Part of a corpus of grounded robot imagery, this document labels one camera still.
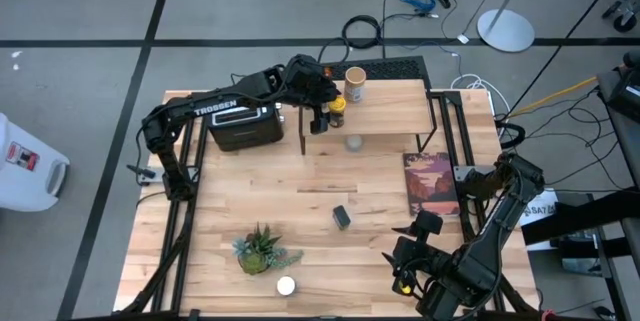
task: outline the book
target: book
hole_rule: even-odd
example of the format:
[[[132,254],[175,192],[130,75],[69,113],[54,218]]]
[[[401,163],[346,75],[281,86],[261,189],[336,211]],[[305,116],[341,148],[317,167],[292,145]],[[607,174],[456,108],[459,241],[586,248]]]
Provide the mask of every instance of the book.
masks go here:
[[[412,216],[420,210],[437,215],[458,215],[458,195],[449,154],[440,152],[402,154],[407,200]]]

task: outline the white trash bin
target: white trash bin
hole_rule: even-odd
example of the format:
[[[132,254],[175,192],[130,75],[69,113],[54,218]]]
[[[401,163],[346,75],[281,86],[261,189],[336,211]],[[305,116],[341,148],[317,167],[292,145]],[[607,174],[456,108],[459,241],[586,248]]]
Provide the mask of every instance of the white trash bin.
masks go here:
[[[69,159],[0,113],[0,207],[42,211],[58,202]]]

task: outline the red label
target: red label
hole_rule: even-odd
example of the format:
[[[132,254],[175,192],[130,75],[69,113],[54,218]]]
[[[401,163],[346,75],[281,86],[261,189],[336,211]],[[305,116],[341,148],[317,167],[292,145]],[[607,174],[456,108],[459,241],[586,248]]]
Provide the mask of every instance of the red label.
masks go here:
[[[16,144],[12,143],[11,146],[9,146],[9,152],[7,153],[7,160],[13,159],[13,156],[15,156],[15,154],[16,154]]]
[[[17,142],[12,142],[7,151],[7,161],[29,171],[36,168],[39,158],[37,153],[22,147]]]
[[[38,155],[31,154],[29,156],[29,162],[27,162],[27,170],[33,171],[33,169],[36,167],[36,161],[38,161]]]

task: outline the yellow cable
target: yellow cable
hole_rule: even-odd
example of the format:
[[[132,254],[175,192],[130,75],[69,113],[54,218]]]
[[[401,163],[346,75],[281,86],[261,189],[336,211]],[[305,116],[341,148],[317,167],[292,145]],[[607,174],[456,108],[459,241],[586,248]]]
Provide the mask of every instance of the yellow cable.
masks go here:
[[[588,78],[588,79],[586,79],[586,80],[584,80],[584,81],[582,81],[582,82],[580,82],[580,83],[578,83],[576,85],[573,85],[573,86],[568,87],[568,88],[566,88],[564,90],[558,91],[558,92],[556,92],[556,93],[554,93],[552,95],[549,95],[549,96],[547,96],[547,97],[545,97],[545,98],[543,98],[541,100],[538,100],[538,101],[536,101],[536,102],[534,102],[534,103],[532,103],[532,104],[530,104],[528,106],[525,106],[525,107],[521,108],[520,110],[518,110],[518,111],[512,113],[511,115],[509,115],[509,118],[522,115],[523,113],[525,113],[525,112],[527,112],[527,111],[529,111],[531,109],[534,109],[534,108],[542,105],[543,103],[549,102],[550,100],[553,100],[556,97],[562,96],[562,95],[567,94],[567,93],[572,92],[572,91],[575,91],[575,90],[579,89],[580,87],[586,86],[586,85],[596,81],[597,79],[598,79],[597,77],[593,76],[593,77]]]

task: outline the black small box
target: black small box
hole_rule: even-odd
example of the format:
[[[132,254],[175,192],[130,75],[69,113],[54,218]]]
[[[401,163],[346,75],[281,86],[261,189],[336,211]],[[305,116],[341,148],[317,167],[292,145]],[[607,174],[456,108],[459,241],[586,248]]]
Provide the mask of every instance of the black small box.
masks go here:
[[[333,209],[333,219],[336,221],[340,230],[346,229],[351,223],[351,219],[349,215],[347,215],[347,210],[344,209],[344,206],[338,206]]]
[[[209,115],[207,123],[218,147],[226,152],[270,144],[284,136],[275,104],[225,109]]]

